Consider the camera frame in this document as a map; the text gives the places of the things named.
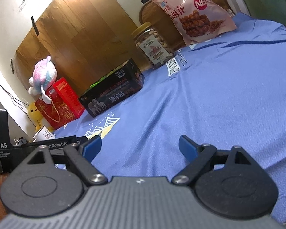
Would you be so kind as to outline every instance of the jar label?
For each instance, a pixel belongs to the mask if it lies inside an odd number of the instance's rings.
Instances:
[[[153,35],[149,36],[139,46],[153,64],[157,64],[169,56],[169,53]]]

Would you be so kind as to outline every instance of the snack bag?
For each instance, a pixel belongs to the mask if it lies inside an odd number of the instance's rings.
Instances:
[[[174,22],[186,45],[236,29],[228,12],[212,0],[152,0]]]

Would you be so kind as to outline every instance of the jar of nuts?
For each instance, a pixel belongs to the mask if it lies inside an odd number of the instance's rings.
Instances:
[[[153,69],[164,65],[176,55],[149,22],[139,26],[131,35],[136,47],[144,52]]]

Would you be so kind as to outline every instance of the blue fabric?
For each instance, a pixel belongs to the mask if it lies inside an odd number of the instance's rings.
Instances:
[[[285,222],[286,27],[244,14],[233,20],[237,30],[177,52],[178,73],[145,72],[141,91],[96,118],[84,112],[56,136],[91,134],[116,120],[92,161],[109,178],[171,179],[188,164],[182,134],[223,150],[241,145],[278,185],[272,215]]]

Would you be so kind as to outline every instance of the rope handle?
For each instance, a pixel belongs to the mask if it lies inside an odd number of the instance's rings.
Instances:
[[[57,111],[57,109],[56,109],[56,107],[55,107],[55,105],[54,105],[54,103],[53,103],[53,100],[52,100],[52,98],[51,98],[51,95],[49,95],[49,97],[50,97],[50,99],[51,99],[51,103],[52,103],[52,105],[53,105],[53,107],[54,107],[54,109],[55,109],[56,113],[58,114],[58,121],[57,121],[57,120],[55,120],[55,119],[53,119],[51,116],[49,116],[49,115],[46,113],[46,111],[43,109],[43,107],[42,107],[42,106],[41,106],[41,110],[42,110],[42,111],[44,111],[44,113],[46,114],[46,116],[48,116],[51,120],[53,120],[53,121],[55,121],[55,122],[59,123],[59,122],[60,122],[60,115],[59,115],[59,112]]]

